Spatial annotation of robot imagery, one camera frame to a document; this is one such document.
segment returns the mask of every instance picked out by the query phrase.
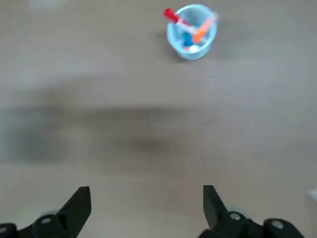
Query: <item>red marker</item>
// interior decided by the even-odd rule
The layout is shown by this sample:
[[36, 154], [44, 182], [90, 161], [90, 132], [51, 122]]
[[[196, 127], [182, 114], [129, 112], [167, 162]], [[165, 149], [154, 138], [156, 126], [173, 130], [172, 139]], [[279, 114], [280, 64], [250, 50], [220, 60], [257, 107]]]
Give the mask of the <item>red marker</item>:
[[197, 32], [196, 27], [192, 26], [190, 23], [182, 19], [180, 16], [176, 15], [171, 8], [165, 9], [164, 16], [168, 18], [170, 21], [180, 25], [182, 28], [184, 28], [184, 30], [186, 30], [192, 35], [195, 35], [195, 33]]

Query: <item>orange marker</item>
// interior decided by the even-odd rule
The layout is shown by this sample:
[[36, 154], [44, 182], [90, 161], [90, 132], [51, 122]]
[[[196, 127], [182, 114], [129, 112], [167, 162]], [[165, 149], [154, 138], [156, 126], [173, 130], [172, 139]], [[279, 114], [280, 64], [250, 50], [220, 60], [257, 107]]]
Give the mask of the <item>orange marker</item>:
[[195, 44], [199, 44], [202, 39], [204, 38], [204, 36], [207, 34], [209, 28], [211, 27], [211, 25], [217, 21], [218, 19], [218, 14], [216, 12], [214, 12], [213, 17], [208, 18], [199, 29], [197, 29], [197, 31], [195, 32], [195, 34], [193, 35], [193, 41]]

